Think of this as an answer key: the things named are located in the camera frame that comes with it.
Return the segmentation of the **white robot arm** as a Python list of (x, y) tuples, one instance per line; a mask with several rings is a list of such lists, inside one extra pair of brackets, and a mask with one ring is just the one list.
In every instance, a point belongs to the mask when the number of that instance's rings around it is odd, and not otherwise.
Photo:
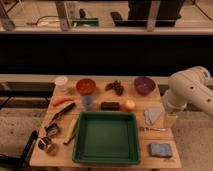
[(213, 90), (207, 87), (210, 79), (210, 72), (202, 66), (172, 74), (162, 97), (165, 111), (180, 112), (192, 103), (213, 120)]

